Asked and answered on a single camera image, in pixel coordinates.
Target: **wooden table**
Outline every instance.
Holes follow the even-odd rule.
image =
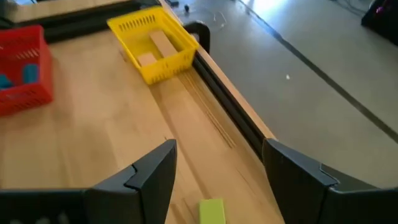
[[[12,16],[24,21],[115,1],[47,1],[20,6]],[[194,69],[147,86],[108,30],[50,49],[54,102],[0,118],[3,189],[89,187],[175,138],[166,223],[198,223],[203,198],[223,198],[229,224],[283,223],[263,165]],[[211,57],[199,53],[273,138]]]

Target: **yellow basket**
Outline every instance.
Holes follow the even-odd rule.
[[[109,19],[108,25],[148,85],[172,77],[192,66],[198,42],[161,6]],[[149,33],[157,29],[164,31],[176,48],[177,54],[162,57],[149,37]],[[148,52],[151,52],[157,61],[141,66],[136,57]]]

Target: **concrete floor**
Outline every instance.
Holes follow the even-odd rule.
[[[186,0],[220,11],[211,56],[280,142],[377,187],[398,186],[398,147],[239,1]],[[398,48],[327,0],[246,0],[282,37],[398,130]]]

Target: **green block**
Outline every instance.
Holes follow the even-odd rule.
[[[200,224],[225,224],[223,199],[202,200],[199,204]]]

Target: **plastic basket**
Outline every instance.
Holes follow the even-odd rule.
[[[37,79],[25,84],[26,65],[37,66]],[[0,90],[0,116],[52,100],[52,58],[41,26],[0,31],[0,74],[12,87]]]
[[[198,42],[161,6],[154,6],[108,20],[134,66],[150,85],[192,66]],[[163,58],[149,32],[162,29],[178,53]],[[156,63],[141,66],[136,57],[151,52]]]

